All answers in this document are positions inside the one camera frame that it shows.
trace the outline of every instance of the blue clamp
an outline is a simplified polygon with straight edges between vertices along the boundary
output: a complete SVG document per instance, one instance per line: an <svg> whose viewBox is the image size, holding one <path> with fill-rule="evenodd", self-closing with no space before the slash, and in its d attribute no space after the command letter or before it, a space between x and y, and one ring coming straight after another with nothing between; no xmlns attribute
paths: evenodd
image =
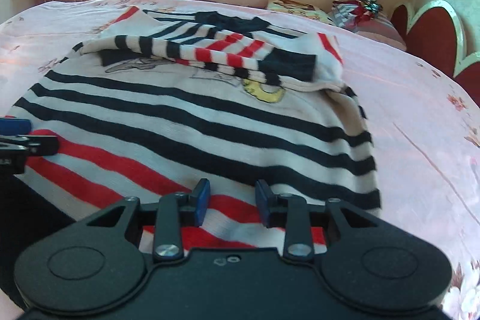
<svg viewBox="0 0 480 320"><path fill-rule="evenodd" d="M2 136L28 135L31 131L32 123L29 120L0 118L0 135Z"/></svg>

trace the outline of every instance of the red stripe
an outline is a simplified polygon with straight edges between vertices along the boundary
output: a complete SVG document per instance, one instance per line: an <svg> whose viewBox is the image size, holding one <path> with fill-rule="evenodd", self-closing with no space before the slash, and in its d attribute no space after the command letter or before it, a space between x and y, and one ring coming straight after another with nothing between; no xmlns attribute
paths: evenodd
<svg viewBox="0 0 480 320"><path fill-rule="evenodd" d="M212 51L207 48L195 48L195 58L204 63L212 62Z"/></svg>
<svg viewBox="0 0 480 320"><path fill-rule="evenodd" d="M243 38L243 36L241 34L232 33L229 36L225 37L224 40L218 40L218 41L215 41L214 43L210 44L209 46L207 46L207 49L210 49L211 51L222 51L225 48L227 48L227 46L236 43L237 41L241 40L242 38Z"/></svg>
<svg viewBox="0 0 480 320"><path fill-rule="evenodd" d="M151 191L152 193L158 195L166 195L177 191L184 191L190 193L190 190L188 188L179 185L178 183L166 178L165 176L159 174L155 170L152 170L151 168L141 164L136 160L114 155L113 153L110 153L98 147L90 147L82 144L73 143L60 137L59 135L48 129L38 129L32 132L32 134L57 136L60 144L58 151L59 153L87 160L96 164L104 170L118 172L119 174L125 176L132 182L147 189L148 191ZM40 166L38 169L40 170L38 171L38 173L40 175L43 175L42 167ZM76 192L71 194L75 197L78 197L78 194ZM87 202L90 202L93 205L97 205L94 201L95 200L91 200ZM255 206L227 195L212 195L208 207L210 209L218 210L220 213L239 223L260 222L260 217Z"/></svg>
<svg viewBox="0 0 480 320"><path fill-rule="evenodd" d="M183 59L175 59L175 63L182 64L182 65L190 65L189 60L183 60Z"/></svg>
<svg viewBox="0 0 480 320"><path fill-rule="evenodd" d="M84 177L40 157L30 157L27 166L45 179L68 191L83 202L102 209L122 199L122 196L103 185L90 182Z"/></svg>
<svg viewBox="0 0 480 320"><path fill-rule="evenodd" d="M124 19L130 18L132 15L134 15L136 12L138 12L140 9L136 6L132 6L129 8L125 13L123 13L120 17L118 17L115 21L112 23L117 23L120 21L123 21Z"/></svg>
<svg viewBox="0 0 480 320"><path fill-rule="evenodd" d="M320 37L320 40L322 41L322 44L323 44L323 47L328 51L330 52L335 59L337 59L341 65L343 65L343 60L342 58L340 57L340 55L337 53L337 51L335 50L335 48L333 48L332 44L330 43L330 41L328 40L328 37L326 34L323 34L323 33L318 33L318 36Z"/></svg>
<svg viewBox="0 0 480 320"><path fill-rule="evenodd" d="M202 228L184 227L182 228L181 232L183 248L185 248L187 251L191 250L194 247L254 248L254 246L238 241L227 241L219 239Z"/></svg>
<svg viewBox="0 0 480 320"><path fill-rule="evenodd" d="M243 48L242 51L238 52L237 55L242 57L252 57L264 44L265 41L255 40L249 46Z"/></svg>
<svg viewBox="0 0 480 320"><path fill-rule="evenodd" d="M217 194L210 198L209 209L215 209L239 223L260 223L258 209L239 199Z"/></svg>
<svg viewBox="0 0 480 320"><path fill-rule="evenodd" d="M122 196L115 193L108 187L90 182L75 172L68 170L61 165L52 163L41 157L31 157L27 161L27 165L42 175L45 179L65 189L74 197L81 201L88 202L102 209L108 205L118 202ZM253 248L254 246L241 243L238 241L226 241L213 236L201 228L184 227L182 229L183 245L186 250L193 247L228 247L228 248ZM318 236L314 234L315 243L319 242Z"/></svg>
<svg viewBox="0 0 480 320"><path fill-rule="evenodd" d="M313 236L314 243L325 244L325 237L323 236L323 228L313 227L311 229L311 235Z"/></svg>
<svg viewBox="0 0 480 320"><path fill-rule="evenodd" d="M57 136L60 143L59 153L90 161L104 170L118 172L155 194L166 195L177 191L190 192L186 187L175 183L136 160L114 155L98 147L73 143L48 129L38 129L32 134ZM48 160L29 158L27 165L74 197L98 208L104 208L122 199L121 195L110 188L90 182L75 172ZM260 223L257 208L234 197L221 194L212 195L208 208L217 210L239 223ZM313 228L312 233L315 243L325 243L321 228Z"/></svg>
<svg viewBox="0 0 480 320"><path fill-rule="evenodd" d="M233 53L226 54L226 63L230 67L243 68L243 59L241 56L234 55Z"/></svg>
<svg viewBox="0 0 480 320"><path fill-rule="evenodd" d="M152 193L165 195L188 189L166 178L155 170L139 163L136 160L114 155L98 147L90 147L68 141L48 129L38 129L32 134L57 136L60 148L59 153L75 158L88 160L108 171L115 171L125 176L137 185Z"/></svg>

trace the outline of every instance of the bed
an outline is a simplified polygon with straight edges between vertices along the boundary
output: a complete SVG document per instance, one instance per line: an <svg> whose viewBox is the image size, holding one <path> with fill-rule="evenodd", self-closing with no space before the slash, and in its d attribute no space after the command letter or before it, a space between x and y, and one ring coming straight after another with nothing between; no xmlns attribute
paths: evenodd
<svg viewBox="0 0 480 320"><path fill-rule="evenodd" d="M480 242L477 239L480 236L479 108L462 87L426 61L344 29L300 16L192 0L50 2L0 25L0 115L7 114L10 107L60 63L74 45L97 37L132 5L160 13L217 11L243 19L260 17L279 27L335 36L344 61L343 79L358 95L374 140L382 198L379 216L443 250L455 270L453 287L459 291L465 275L480 272ZM55 157L40 159L46 164L55 161ZM39 179L35 176L35 164L28 164L24 178ZM2 190L8 193L7 185L8 182L3 182ZM40 186L38 189L38 194L28 197L40 195L35 199L35 205L40 206L26 208L24 215L19 214L18 218L28 221L23 225L23 232L35 230L35 226L46 224L46 220L51 221L52 226L32 234L23 246L99 208L59 187ZM20 199L12 193L8 196L10 204L6 204L9 207L25 205L25 198ZM144 202L150 200L151 197L143 199ZM48 212L42 213L39 208L47 208ZM221 226L233 231L239 221L242 222L241 214L237 213L237 221L231 216L225 225L225 216L214 205L207 218L211 223L222 222ZM258 226L258 221L250 215L243 226L247 234L242 238L248 238L249 230L255 232ZM0 234L13 230L20 235L20 228L4 227ZM250 241L239 241L229 229L210 230L207 234L222 245L225 242L235 246L264 244L254 234ZM7 242L14 245L14 234L10 236ZM320 236L315 242L317 252L325 250ZM142 248L148 249L149 245L151 237L145 235ZM265 245L270 245L267 236ZM11 251L9 259L1 259L0 251L3 265L11 267L11 259L20 247ZM21 299L15 295L12 284L13 280L5 278L2 288L10 287L10 297L20 305ZM462 294L471 288L464 285ZM448 300L446 309L459 311L460 295L452 295ZM4 313L10 313L6 315L8 319L14 312L6 310Z"/></svg>
<svg viewBox="0 0 480 320"><path fill-rule="evenodd" d="M476 104L480 103L480 52L467 55L462 20L448 2L430 1L416 13L410 3L400 4L393 12L392 23L406 41L409 53L442 70Z"/></svg>

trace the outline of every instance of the pillow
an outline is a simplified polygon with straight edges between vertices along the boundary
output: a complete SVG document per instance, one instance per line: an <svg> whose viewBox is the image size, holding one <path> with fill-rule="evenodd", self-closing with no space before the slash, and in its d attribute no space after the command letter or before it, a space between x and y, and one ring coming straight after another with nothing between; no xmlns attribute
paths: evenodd
<svg viewBox="0 0 480 320"><path fill-rule="evenodd" d="M308 19L315 19L316 21L335 26L335 22L332 21L326 12L307 3L300 3L292 0L269 0L267 10L304 16Z"/></svg>
<svg viewBox="0 0 480 320"><path fill-rule="evenodd" d="M379 13L377 18L355 23L355 15L351 14L358 7L351 3L334 3L332 6L332 19L339 28L347 29L359 36L384 43L400 51L406 51L407 45L397 32L387 16Z"/></svg>

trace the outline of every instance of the black bracket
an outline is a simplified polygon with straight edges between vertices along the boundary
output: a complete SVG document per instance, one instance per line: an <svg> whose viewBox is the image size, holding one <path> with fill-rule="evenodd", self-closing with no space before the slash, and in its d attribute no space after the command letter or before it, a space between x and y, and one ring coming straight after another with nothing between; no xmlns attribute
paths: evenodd
<svg viewBox="0 0 480 320"><path fill-rule="evenodd" d="M58 153L56 136L0 135L0 175L23 174L29 156L51 156Z"/></svg>
<svg viewBox="0 0 480 320"><path fill-rule="evenodd" d="M285 228L282 255L194 248L184 256L181 227L202 225L209 196L202 179L191 194L155 204L128 197L34 244L15 264L32 307L22 319L448 319L437 306L452 270L440 250L340 199L309 205L265 181L255 186L257 207L267 228ZM142 254L151 225L153 253ZM313 226L324 230L326 253L314 253Z"/></svg>

